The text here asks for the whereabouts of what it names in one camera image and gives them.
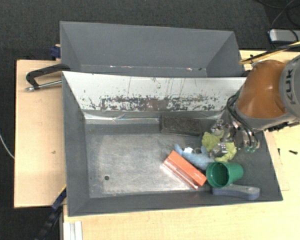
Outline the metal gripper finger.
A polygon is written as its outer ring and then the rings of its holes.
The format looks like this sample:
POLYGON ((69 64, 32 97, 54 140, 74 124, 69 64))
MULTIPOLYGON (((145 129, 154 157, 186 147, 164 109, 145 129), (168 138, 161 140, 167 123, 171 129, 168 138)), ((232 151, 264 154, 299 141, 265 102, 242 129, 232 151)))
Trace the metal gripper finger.
POLYGON ((231 131, 231 125, 229 123, 221 124, 217 122, 211 128, 211 134, 215 137, 229 137, 231 131))
POLYGON ((225 144, 218 143, 216 144, 209 152, 208 155, 215 159, 215 158, 224 158, 225 160, 230 159, 229 152, 226 148, 225 144))

